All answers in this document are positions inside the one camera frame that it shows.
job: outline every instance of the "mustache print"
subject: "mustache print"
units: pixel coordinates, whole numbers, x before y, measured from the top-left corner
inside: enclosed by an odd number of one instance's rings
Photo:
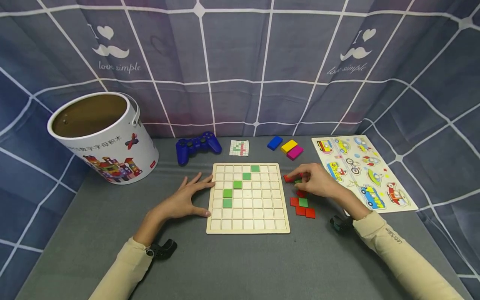
[[[104,45],[101,45],[101,44],[100,46],[98,46],[98,49],[92,48],[92,50],[95,51],[95,53],[98,55],[108,56],[111,54],[112,56],[119,59],[124,59],[130,54],[130,49],[123,51],[122,49],[115,46],[105,47]]]
[[[362,58],[364,58],[365,56],[369,55],[370,52],[371,52],[371,50],[368,51],[368,52],[366,52],[366,51],[365,51],[365,48],[363,48],[363,47],[358,47],[358,48],[356,48],[356,49],[355,49],[355,48],[352,48],[352,49],[350,49],[345,55],[342,55],[342,53],[340,53],[340,60],[341,60],[341,61],[344,61],[344,60],[346,60],[347,58],[349,58],[350,56],[353,56],[353,57],[355,57],[356,59],[362,59]]]

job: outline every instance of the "blue block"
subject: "blue block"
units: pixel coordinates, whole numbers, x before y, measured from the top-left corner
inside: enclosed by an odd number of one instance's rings
[[[276,136],[268,143],[267,147],[271,150],[275,150],[282,141],[283,139],[281,137]]]

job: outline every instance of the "colorful building print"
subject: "colorful building print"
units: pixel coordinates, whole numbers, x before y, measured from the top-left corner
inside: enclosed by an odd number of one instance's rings
[[[93,169],[111,182],[129,181],[142,173],[142,170],[133,162],[133,157],[126,158],[123,163],[108,156],[102,157],[104,162],[92,155],[84,155],[84,158]]]

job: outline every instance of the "white cylindrical bucket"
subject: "white cylindrical bucket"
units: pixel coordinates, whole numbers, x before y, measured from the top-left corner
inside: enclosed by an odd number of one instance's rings
[[[93,93],[57,109],[47,130],[109,182],[129,184],[150,174],[158,162],[158,150],[139,117],[130,96]]]

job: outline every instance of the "hand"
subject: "hand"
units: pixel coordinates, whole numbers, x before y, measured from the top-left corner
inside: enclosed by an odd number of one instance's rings
[[[301,164],[287,176],[295,177],[300,173],[303,173],[302,182],[295,184],[295,187],[299,190],[330,198],[338,197],[345,190],[320,164]]]
[[[157,205],[150,211],[150,213],[162,215],[167,219],[176,219],[189,215],[209,217],[210,212],[208,210],[193,206],[192,204],[193,194],[197,191],[215,186],[215,182],[209,182],[212,180],[213,175],[198,182],[201,176],[202,173],[200,172],[190,182],[188,182],[188,178],[185,176],[179,189],[173,195]]]

